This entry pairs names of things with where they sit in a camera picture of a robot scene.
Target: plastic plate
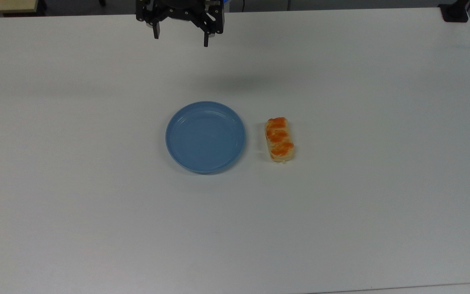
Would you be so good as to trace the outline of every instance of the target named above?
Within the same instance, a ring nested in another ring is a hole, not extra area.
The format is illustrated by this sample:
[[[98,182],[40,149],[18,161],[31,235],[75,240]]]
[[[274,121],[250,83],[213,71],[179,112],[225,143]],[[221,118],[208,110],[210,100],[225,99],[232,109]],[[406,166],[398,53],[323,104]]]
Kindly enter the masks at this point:
[[[185,106],[166,128],[166,147],[184,168],[218,173],[239,159],[246,143],[240,117],[228,106],[203,101]]]

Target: gray floor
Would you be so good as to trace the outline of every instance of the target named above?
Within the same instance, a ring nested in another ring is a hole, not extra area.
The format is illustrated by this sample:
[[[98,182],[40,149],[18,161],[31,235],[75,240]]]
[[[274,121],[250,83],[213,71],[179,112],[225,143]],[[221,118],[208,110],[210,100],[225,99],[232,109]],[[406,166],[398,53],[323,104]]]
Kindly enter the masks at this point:
[[[106,0],[106,7],[101,7],[98,0],[45,0],[48,5],[47,15],[104,15],[134,14],[134,0]],[[243,0],[231,0],[230,11],[239,12]],[[437,7],[441,3],[454,0],[290,0],[292,11],[325,9],[365,9],[365,8],[407,8]],[[245,12],[250,11],[286,11],[288,0],[246,0]]]

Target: orange topping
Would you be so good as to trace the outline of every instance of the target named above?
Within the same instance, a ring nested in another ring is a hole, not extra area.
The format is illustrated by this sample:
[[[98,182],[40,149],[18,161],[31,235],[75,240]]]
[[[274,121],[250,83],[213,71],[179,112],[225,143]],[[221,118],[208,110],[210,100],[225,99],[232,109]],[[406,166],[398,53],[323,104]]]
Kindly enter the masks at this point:
[[[281,129],[286,127],[286,118],[284,117],[277,117],[269,119],[268,122],[268,129]]]
[[[293,148],[293,143],[290,141],[285,141],[284,143],[280,143],[271,149],[271,153],[276,156],[285,156],[288,154],[288,151]]]
[[[288,133],[284,130],[276,130],[271,136],[269,137],[269,141],[272,143],[280,143],[288,136]]]

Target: blue plate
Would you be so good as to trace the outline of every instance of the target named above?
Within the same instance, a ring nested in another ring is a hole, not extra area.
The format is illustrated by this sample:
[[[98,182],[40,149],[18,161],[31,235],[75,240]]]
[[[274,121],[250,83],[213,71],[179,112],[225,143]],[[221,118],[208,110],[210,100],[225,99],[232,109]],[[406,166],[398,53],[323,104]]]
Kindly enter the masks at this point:
[[[245,143],[240,117],[217,102],[196,102],[182,108],[166,128],[166,147],[172,158],[201,174],[227,169],[239,159]]]

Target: black object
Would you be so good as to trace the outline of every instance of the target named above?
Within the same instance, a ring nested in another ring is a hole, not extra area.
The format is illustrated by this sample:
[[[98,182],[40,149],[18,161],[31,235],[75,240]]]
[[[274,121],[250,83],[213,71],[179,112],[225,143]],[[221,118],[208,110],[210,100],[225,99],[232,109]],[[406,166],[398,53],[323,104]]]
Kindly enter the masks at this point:
[[[204,47],[209,37],[224,32],[223,0],[135,0],[135,16],[153,28],[159,39],[159,23],[167,17],[191,21],[204,32]]]
[[[465,6],[469,0],[457,0],[453,4],[440,4],[443,20],[446,22],[467,22],[469,17]]]

